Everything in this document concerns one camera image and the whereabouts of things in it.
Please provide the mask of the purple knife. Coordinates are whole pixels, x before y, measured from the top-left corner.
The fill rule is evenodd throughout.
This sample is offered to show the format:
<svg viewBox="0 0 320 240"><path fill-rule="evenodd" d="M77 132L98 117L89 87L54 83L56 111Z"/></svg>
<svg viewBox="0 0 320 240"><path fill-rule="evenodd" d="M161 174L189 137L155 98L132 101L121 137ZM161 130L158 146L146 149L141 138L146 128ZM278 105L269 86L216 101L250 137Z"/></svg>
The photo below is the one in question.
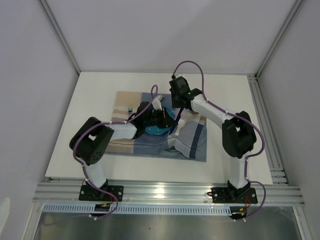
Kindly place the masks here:
<svg viewBox="0 0 320 240"><path fill-rule="evenodd" d="M180 118L181 118L181 114L182 114L182 112L183 112L184 109L185 109L184 107L181 107L181 108L179 109L179 112L178 112L178 114L177 114L177 116L176 116L176 118L175 118L175 123L176 123L176 125L173 126L173 127L170 129L169 135L172 134L173 131L175 130L175 128L178 126L178 122L179 122L179 120L180 120Z"/></svg>

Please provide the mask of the white ceramic spoon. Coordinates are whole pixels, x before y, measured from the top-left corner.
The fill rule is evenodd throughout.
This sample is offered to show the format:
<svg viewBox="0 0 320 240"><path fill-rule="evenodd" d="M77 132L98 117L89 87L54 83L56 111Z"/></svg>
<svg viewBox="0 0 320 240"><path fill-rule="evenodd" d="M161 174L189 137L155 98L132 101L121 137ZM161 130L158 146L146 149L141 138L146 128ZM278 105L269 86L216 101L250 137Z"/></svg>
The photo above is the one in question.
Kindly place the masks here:
<svg viewBox="0 0 320 240"><path fill-rule="evenodd" d="M175 135L178 136L180 134L180 130L185 126L186 122L183 119L179 119L177 126L176 126L176 131Z"/></svg>

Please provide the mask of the purple teal fork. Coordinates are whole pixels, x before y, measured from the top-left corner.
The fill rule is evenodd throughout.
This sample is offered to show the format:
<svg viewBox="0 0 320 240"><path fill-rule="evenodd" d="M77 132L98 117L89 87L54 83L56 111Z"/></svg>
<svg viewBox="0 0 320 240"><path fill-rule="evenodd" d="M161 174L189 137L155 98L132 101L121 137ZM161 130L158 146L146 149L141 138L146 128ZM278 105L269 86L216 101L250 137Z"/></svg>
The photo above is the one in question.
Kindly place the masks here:
<svg viewBox="0 0 320 240"><path fill-rule="evenodd" d="M132 113L133 113L133 105L130 104L130 105L128 106L128 114L131 115Z"/></svg>

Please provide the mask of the blue beige checked cloth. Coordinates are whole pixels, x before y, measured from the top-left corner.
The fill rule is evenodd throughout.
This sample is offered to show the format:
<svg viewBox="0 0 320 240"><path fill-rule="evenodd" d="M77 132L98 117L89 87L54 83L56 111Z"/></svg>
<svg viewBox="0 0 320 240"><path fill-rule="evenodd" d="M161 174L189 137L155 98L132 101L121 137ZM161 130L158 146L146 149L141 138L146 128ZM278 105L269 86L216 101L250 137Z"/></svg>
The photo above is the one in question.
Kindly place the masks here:
<svg viewBox="0 0 320 240"><path fill-rule="evenodd" d="M128 106L133 105L133 113L142 102L152 100L149 92L118 91L113 106L112 121L127 120ZM207 161L207 119L204 116L184 109L180 119L185 121L178 136L176 129L149 127L137 139L119 139L109 143L106 153L112 155L168 158L177 160Z"/></svg>

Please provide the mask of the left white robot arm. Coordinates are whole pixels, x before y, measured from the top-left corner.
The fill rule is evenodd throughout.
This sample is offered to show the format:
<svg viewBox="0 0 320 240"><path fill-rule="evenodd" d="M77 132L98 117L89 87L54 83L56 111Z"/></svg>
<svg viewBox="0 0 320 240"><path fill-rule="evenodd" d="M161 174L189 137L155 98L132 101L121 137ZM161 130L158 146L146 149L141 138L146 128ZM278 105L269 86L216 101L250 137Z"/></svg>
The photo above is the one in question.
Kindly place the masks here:
<svg viewBox="0 0 320 240"><path fill-rule="evenodd" d="M91 196L101 201L108 195L105 186L107 178L99 161L111 141L137 139L153 126L168 129L177 125L177 121L158 100L143 101L135 113L121 122L101 122L96 117L88 118L70 140L69 148L74 159L81 164L85 181L91 186Z"/></svg>

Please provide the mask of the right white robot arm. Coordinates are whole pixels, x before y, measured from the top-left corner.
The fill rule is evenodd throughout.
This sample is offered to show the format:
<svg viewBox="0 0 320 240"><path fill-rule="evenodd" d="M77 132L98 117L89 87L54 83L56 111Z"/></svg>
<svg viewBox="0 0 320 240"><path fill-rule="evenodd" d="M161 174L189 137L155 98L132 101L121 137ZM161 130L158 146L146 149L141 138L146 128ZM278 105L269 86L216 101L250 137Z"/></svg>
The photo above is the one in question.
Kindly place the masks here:
<svg viewBox="0 0 320 240"><path fill-rule="evenodd" d="M190 89L182 76L173 76L169 84L174 108L185 108L198 113L221 129L223 149L231 157L227 195L231 201L240 202L251 187L246 175L246 157L257 141L249 114L245 111L230 113L219 106L213 106L200 89Z"/></svg>

